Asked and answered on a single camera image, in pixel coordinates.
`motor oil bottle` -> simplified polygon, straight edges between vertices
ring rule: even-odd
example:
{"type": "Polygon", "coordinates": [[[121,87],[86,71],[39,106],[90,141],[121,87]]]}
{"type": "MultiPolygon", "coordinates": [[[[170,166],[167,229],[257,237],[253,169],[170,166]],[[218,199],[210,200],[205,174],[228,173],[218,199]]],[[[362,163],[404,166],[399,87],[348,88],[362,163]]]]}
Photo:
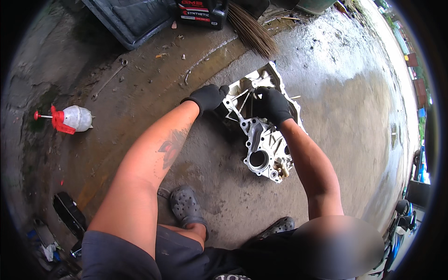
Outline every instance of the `motor oil bottle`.
{"type": "Polygon", "coordinates": [[[228,0],[176,0],[181,22],[217,30],[224,27],[228,12],[228,0]]]}

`black glove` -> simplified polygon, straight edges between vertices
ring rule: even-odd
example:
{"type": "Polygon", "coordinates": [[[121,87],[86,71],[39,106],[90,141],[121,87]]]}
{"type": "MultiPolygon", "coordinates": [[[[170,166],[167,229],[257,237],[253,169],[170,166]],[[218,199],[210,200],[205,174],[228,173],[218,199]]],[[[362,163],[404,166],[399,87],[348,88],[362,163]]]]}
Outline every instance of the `black glove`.
{"type": "Polygon", "coordinates": [[[206,110],[216,109],[223,102],[228,91],[228,86],[221,86],[219,89],[217,85],[203,86],[193,91],[189,97],[184,98],[181,104],[187,100],[196,102],[199,106],[199,115],[201,116],[206,110]]]}
{"type": "Polygon", "coordinates": [[[267,118],[277,128],[287,120],[293,119],[288,109],[288,101],[281,92],[272,87],[259,86],[255,94],[261,94],[261,99],[254,99],[254,116],[267,118]]]}

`person's left arm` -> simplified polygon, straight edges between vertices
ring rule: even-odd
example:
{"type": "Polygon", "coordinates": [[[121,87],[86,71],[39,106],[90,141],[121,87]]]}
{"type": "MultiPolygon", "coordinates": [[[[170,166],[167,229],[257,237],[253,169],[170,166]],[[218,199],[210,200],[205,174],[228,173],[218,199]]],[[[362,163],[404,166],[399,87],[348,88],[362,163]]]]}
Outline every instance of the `person's left arm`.
{"type": "Polygon", "coordinates": [[[215,109],[227,92],[227,86],[205,86],[151,125],[126,153],[88,230],[120,237],[154,258],[157,189],[194,120],[215,109]]]}

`tattoo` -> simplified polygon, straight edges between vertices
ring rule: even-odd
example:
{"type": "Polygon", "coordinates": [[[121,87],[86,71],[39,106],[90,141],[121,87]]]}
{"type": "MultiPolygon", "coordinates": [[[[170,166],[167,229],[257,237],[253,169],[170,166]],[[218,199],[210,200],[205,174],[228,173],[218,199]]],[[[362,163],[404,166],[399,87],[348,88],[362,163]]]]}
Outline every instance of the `tattoo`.
{"type": "Polygon", "coordinates": [[[184,128],[181,131],[177,129],[173,130],[171,133],[171,139],[165,141],[162,146],[160,146],[158,151],[165,153],[163,169],[170,167],[174,163],[174,160],[184,145],[190,126],[189,128],[184,128]]]}

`broom bristle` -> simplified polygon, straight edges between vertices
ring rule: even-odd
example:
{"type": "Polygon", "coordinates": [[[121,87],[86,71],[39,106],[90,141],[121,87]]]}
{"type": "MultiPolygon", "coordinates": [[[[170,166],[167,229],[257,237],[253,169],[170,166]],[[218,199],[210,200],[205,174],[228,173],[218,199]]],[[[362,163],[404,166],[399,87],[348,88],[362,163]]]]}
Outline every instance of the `broom bristle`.
{"type": "Polygon", "coordinates": [[[232,1],[229,2],[228,19],[246,47],[268,59],[279,53],[277,43],[266,28],[232,1]]]}

